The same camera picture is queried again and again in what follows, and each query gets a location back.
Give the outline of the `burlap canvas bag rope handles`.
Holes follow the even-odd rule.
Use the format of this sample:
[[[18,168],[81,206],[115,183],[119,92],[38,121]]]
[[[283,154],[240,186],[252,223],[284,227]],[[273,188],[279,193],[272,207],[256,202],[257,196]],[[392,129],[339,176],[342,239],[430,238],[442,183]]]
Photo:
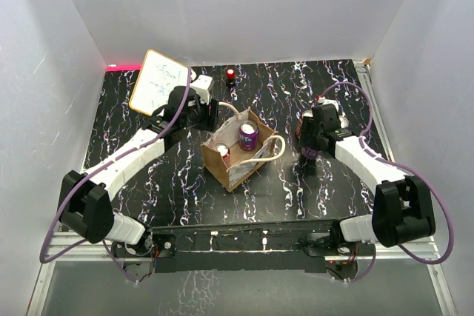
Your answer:
[[[204,167],[228,192],[232,192],[265,163],[278,160],[286,150],[286,141],[250,108],[239,112],[229,103],[221,101],[218,105],[232,110],[233,116],[201,144],[201,156]],[[254,121],[258,125],[258,142],[253,151],[244,151],[239,145],[239,127],[245,121]],[[229,168],[213,149],[217,143],[226,144],[230,148]]]

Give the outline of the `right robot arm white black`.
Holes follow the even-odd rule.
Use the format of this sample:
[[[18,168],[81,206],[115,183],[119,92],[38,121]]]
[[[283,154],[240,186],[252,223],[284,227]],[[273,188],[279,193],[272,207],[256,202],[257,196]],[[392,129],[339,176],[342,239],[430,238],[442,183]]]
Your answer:
[[[435,217],[430,189],[417,175],[383,162],[366,147],[364,139],[341,125],[333,104],[306,111],[298,123],[302,151],[326,152],[355,173],[373,194],[373,211],[332,223],[328,243],[345,255],[358,242],[379,242],[385,247],[434,234]]]

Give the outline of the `purple soda can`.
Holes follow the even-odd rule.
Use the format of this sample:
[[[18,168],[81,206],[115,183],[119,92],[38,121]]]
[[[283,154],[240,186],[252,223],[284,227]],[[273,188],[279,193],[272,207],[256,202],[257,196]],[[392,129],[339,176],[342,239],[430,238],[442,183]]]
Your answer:
[[[303,148],[301,149],[301,154],[302,154],[307,160],[311,160],[311,161],[314,161],[315,159],[317,159],[319,153],[320,153],[319,150],[313,149],[313,148],[311,148],[311,147],[303,147]]]
[[[253,151],[258,142],[258,125],[254,121],[245,121],[239,127],[239,145],[244,151]]]
[[[345,117],[345,116],[340,116],[339,117],[339,121],[340,121],[340,124],[341,124],[341,128],[342,129],[350,129],[350,122],[349,120]]]

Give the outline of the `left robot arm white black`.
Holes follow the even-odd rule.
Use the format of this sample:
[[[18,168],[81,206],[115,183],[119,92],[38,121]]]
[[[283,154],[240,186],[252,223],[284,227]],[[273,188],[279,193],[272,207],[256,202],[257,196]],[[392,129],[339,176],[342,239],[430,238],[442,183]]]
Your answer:
[[[89,243],[115,241],[127,244],[135,255],[148,254],[153,247],[148,227],[114,212],[112,200],[131,178],[170,150],[188,130],[214,132],[217,121],[217,100],[204,100],[185,86],[175,87],[167,103],[155,109],[120,149],[84,173],[72,170],[65,175],[59,221]]]

